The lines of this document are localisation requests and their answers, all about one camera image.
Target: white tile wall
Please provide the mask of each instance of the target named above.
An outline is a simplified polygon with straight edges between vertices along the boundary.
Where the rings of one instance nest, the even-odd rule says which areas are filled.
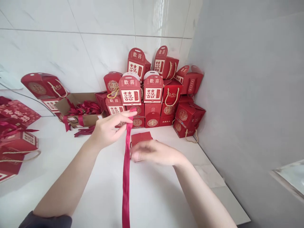
[[[56,75],[70,92],[105,90],[109,71],[126,71],[128,52],[157,49],[187,63],[203,0],[0,0],[0,75]],[[34,98],[26,89],[18,92]],[[37,102],[0,90],[43,116]]]

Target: red ribbon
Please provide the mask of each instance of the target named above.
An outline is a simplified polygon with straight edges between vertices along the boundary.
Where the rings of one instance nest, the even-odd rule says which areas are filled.
[[[136,108],[130,109],[130,112],[136,111]],[[123,228],[130,228],[130,208],[129,208],[129,190],[130,190],[130,136],[133,124],[127,123],[126,151],[123,161]]]

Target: red gift box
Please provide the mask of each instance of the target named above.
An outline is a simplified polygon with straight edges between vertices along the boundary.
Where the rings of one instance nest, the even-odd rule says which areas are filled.
[[[153,140],[151,133],[149,131],[131,135],[132,147],[135,146],[138,142],[144,141],[144,140]]]
[[[113,99],[106,98],[105,103],[107,105],[107,109],[108,109],[110,115],[113,115],[113,114],[119,113],[119,112],[123,112],[126,110],[126,107],[123,106],[120,95],[117,95]]]
[[[145,117],[148,114],[152,113],[155,116],[160,116],[162,111],[162,104],[161,103],[147,103],[145,104]]]
[[[128,105],[127,106],[127,110],[130,110],[132,108],[136,108],[136,111],[137,111],[136,117],[137,118],[145,117],[145,104],[143,102],[141,103],[141,105],[133,105],[133,106]]]
[[[28,132],[18,132],[0,139],[0,147],[12,151],[33,151],[38,149],[38,138]]]
[[[23,76],[21,82],[37,99],[63,98],[67,96],[67,91],[59,79],[51,74],[30,73]]]
[[[105,104],[105,100],[107,96],[108,96],[107,91],[103,91],[95,94],[97,104],[99,105],[99,107],[101,107],[103,111],[105,111],[106,116],[109,116],[110,113],[107,109],[107,105]]]
[[[154,61],[154,70],[157,71],[163,79],[171,79],[174,77],[179,62],[178,59],[168,57],[167,54],[167,46],[161,46],[156,52]]]
[[[148,76],[144,83],[144,103],[160,103],[162,99],[162,89],[164,82],[159,75],[150,75]]]
[[[204,77],[197,66],[191,66],[192,72],[189,72],[189,68],[188,65],[183,66],[176,73],[176,79],[183,84],[181,94],[196,94]]]
[[[142,83],[145,73],[150,69],[151,63],[146,60],[144,52],[139,48],[132,48],[129,52],[127,72],[136,73]]]
[[[134,116],[132,129],[145,128],[145,118]]]
[[[180,122],[178,122],[176,120],[174,121],[173,129],[175,130],[175,132],[177,133],[179,138],[193,136],[196,131],[196,129],[194,129],[194,128],[191,128],[191,129],[185,128]]]
[[[161,108],[161,116],[172,116],[175,115],[176,108],[178,103],[167,103],[162,104]]]
[[[119,80],[123,105],[141,105],[142,94],[139,80],[132,74],[124,74]]]
[[[176,80],[164,80],[163,103],[178,102],[181,97],[183,85]]]
[[[197,129],[206,110],[194,103],[178,104],[175,119],[185,128]]]
[[[189,97],[188,95],[181,95],[178,103],[185,103],[185,102],[186,103],[194,102],[194,100],[192,99],[192,97]]]
[[[163,127],[163,126],[171,126],[172,125],[172,121],[174,120],[175,116],[163,116],[160,118],[159,120],[159,126]]]
[[[0,161],[2,160],[18,160],[23,161],[23,154],[3,154],[10,152],[7,148],[0,147]],[[0,162],[0,183],[16,176],[19,173],[22,162],[3,161]]]
[[[26,127],[41,117],[37,112],[18,100],[10,101],[7,105],[0,105],[0,114],[7,118],[17,119],[19,123]]]
[[[159,127],[160,115],[158,113],[149,113],[145,117],[145,127],[152,128],[152,127]]]
[[[118,88],[118,83],[121,76],[121,73],[115,71],[111,71],[104,76],[104,83],[107,87],[108,94],[113,93],[113,95],[115,95],[115,91]]]

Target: hand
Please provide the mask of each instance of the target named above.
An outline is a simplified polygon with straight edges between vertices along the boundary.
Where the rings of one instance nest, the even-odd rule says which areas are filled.
[[[99,151],[111,145],[112,143],[116,142],[127,129],[126,123],[133,123],[129,117],[135,115],[137,115],[136,111],[124,111],[97,120],[95,129],[90,136],[89,141],[95,145]],[[125,124],[118,130],[115,130],[115,126],[120,124],[120,122],[124,122]]]
[[[156,140],[147,140],[137,143],[131,148],[131,160],[155,162],[162,165],[181,165],[187,161],[178,150]]]

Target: dark sleeve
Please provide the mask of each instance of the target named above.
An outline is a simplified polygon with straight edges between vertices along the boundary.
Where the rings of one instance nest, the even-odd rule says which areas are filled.
[[[67,215],[60,217],[42,218],[31,211],[20,224],[19,228],[70,228],[72,218]]]

